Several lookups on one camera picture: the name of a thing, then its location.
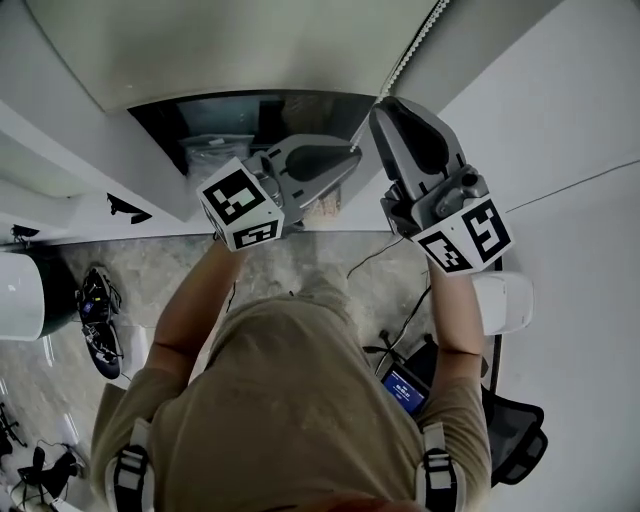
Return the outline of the white rounded bin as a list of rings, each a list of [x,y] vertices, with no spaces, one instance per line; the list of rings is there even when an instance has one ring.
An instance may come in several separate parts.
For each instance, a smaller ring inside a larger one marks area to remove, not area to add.
[[[486,336],[519,331],[532,320],[533,282],[511,271],[482,272],[472,276]]]

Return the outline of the person's beige shirt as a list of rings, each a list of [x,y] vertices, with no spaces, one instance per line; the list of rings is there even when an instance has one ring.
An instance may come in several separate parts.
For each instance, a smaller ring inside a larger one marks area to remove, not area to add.
[[[415,495],[422,429],[441,423],[463,471],[466,505],[483,506],[491,461],[479,386],[456,380],[410,416],[369,368],[345,315],[293,297],[263,300],[221,327],[192,382],[144,368],[107,386],[91,447],[91,484],[147,422],[158,512],[267,512],[360,493]]]

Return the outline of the black wheeled stand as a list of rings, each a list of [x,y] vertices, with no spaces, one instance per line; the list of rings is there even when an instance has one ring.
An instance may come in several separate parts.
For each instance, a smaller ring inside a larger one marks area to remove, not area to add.
[[[13,418],[4,402],[0,402],[0,459],[11,455],[14,446],[27,448],[28,444],[20,435],[20,423]]]

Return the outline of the clear plastic bag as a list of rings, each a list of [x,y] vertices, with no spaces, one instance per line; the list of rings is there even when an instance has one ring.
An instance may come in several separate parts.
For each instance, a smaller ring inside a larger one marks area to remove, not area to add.
[[[198,174],[199,167],[218,168],[232,158],[247,159],[253,140],[252,134],[204,134],[179,140],[184,150],[188,176]]]

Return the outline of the person's right forearm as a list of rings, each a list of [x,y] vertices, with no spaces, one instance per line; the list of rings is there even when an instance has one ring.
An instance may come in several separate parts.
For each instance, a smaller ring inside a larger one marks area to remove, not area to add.
[[[458,379],[481,380],[485,336],[475,288],[469,275],[447,276],[428,263],[438,354],[434,392]]]

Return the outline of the black floor equipment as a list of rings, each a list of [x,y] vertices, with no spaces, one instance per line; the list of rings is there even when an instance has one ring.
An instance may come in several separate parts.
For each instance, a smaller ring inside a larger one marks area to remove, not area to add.
[[[77,450],[67,443],[56,443],[53,448],[61,448],[61,455],[52,464],[46,463],[45,449],[34,448],[31,463],[18,469],[20,479],[32,486],[63,488],[72,477],[83,478],[85,461]]]

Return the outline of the blue screen handheld device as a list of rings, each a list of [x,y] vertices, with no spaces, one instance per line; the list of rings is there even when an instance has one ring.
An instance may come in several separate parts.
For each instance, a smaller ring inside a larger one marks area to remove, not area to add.
[[[411,416],[426,404],[430,388],[403,366],[392,366],[382,378],[382,384]]]

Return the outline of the person's left forearm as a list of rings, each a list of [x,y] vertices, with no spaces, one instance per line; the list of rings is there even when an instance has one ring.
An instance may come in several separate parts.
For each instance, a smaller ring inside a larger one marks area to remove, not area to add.
[[[165,371],[182,385],[189,382],[245,259],[245,253],[232,252],[221,241],[213,243],[161,313],[147,368]]]

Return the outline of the beige straw bundle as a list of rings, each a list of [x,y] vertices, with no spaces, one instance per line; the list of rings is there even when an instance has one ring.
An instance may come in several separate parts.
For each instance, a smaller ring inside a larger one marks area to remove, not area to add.
[[[341,190],[336,188],[318,199],[313,208],[313,215],[319,218],[335,218],[341,211]]]

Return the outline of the person's beige trousers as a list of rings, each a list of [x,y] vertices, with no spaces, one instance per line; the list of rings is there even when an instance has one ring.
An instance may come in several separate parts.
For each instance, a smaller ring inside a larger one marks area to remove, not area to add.
[[[346,275],[339,269],[315,270],[302,281],[302,286],[294,294],[296,300],[324,307],[345,322],[352,321],[351,297]]]

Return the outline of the black wired floor device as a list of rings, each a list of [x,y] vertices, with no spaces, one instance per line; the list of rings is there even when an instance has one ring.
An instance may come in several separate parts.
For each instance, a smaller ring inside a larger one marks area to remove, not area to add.
[[[106,268],[90,267],[76,292],[76,309],[91,360],[108,380],[121,375],[124,360],[114,321],[121,303],[121,295]]]

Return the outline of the small black angular device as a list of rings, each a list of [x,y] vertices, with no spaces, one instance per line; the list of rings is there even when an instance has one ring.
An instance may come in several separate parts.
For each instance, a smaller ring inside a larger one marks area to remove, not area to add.
[[[152,215],[123,201],[112,194],[107,195],[107,201],[110,205],[110,213],[112,216],[122,213],[129,216],[132,225],[141,224],[152,218]]]

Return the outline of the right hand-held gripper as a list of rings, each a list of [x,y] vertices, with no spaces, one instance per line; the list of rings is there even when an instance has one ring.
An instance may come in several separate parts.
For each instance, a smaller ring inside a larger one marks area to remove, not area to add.
[[[390,96],[372,108],[369,125],[388,178],[402,189],[403,199],[387,192],[381,200],[395,234],[451,276],[480,272],[513,245],[484,177],[464,166],[461,144],[443,120]]]

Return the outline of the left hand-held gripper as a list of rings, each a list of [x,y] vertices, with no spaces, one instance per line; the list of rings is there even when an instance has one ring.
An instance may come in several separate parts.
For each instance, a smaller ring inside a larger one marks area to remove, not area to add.
[[[199,151],[196,193],[214,233],[238,252],[304,231],[300,206],[340,185],[361,157],[349,141],[318,134],[292,135],[245,160]],[[293,194],[285,189],[284,174],[293,176]]]

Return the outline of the black mesh office chair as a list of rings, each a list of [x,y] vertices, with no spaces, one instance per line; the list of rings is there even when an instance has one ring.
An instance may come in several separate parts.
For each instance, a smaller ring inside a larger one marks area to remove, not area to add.
[[[366,346],[368,355],[388,356],[391,364],[403,366],[430,388],[435,373],[437,345],[430,334],[409,357],[391,348],[389,333],[379,333],[383,346]],[[482,405],[489,434],[491,452],[491,485],[515,486],[538,465],[548,447],[542,430],[544,411],[535,405],[501,397],[487,388],[482,389]]]

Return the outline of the white roller blind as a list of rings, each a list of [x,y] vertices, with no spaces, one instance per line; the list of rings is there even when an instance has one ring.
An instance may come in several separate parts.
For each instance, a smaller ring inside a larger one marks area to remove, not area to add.
[[[105,110],[253,90],[373,95],[436,0],[25,0]]]

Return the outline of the black window frame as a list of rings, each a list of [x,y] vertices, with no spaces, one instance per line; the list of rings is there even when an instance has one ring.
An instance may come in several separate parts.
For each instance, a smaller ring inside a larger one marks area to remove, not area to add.
[[[186,175],[190,139],[232,136],[249,142],[249,152],[267,149],[297,134],[351,139],[375,98],[314,90],[253,90],[162,100],[128,112]]]

